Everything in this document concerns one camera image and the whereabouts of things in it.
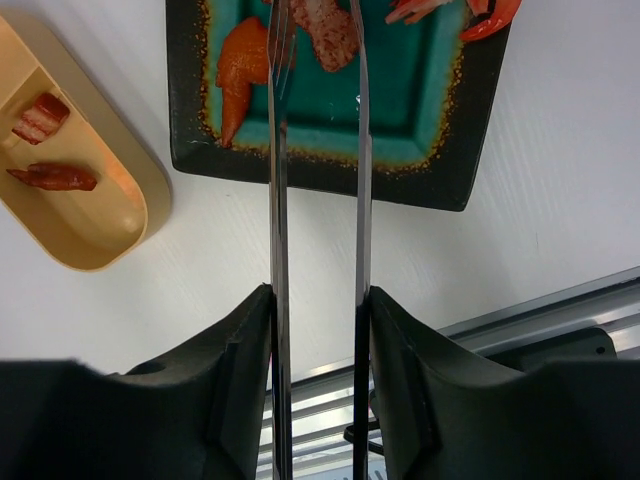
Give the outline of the red bacon piece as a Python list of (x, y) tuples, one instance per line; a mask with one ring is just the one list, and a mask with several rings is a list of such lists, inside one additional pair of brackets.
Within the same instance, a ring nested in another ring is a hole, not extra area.
[(55, 135), (70, 115), (69, 108), (49, 92), (39, 95), (12, 128), (12, 133), (31, 145)]

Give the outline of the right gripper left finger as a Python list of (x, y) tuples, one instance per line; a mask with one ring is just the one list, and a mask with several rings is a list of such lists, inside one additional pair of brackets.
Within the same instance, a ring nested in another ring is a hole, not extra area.
[(1, 365), (5, 479), (252, 479), (272, 291), (124, 374), (72, 360)]

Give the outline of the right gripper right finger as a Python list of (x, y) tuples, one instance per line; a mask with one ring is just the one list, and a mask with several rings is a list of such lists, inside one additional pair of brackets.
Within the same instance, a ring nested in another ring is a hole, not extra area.
[(391, 479), (635, 479), (639, 365), (559, 360), (521, 372), (370, 291), (371, 356)]

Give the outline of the pale orange food piece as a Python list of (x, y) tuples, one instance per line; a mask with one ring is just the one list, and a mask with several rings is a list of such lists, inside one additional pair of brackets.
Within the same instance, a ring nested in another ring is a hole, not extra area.
[(105, 158), (104, 165), (106, 175), (117, 184), (132, 205), (137, 209), (143, 209), (144, 199), (141, 190), (128, 170), (113, 155)]

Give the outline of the dark red chicken wing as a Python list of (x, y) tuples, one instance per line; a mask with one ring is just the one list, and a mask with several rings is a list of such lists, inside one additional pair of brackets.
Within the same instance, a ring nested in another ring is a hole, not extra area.
[(33, 163), (6, 172), (23, 184), (46, 191), (93, 191), (98, 180), (88, 171), (61, 163)]

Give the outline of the metal tongs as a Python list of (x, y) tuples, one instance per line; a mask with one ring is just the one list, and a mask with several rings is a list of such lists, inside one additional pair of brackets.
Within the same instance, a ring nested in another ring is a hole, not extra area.
[[(352, 476), (368, 476), (369, 339), (372, 240), (372, 136), (370, 87), (361, 5), (350, 4), (359, 47), (359, 143), (357, 168), (357, 240)], [(296, 54), (296, 27), (287, 1), (271, 5), (268, 27), (268, 110), (270, 135), (270, 258), (272, 468), (276, 479), (293, 476), (292, 386), (290, 366), (289, 269), (287, 225), (287, 103)]]

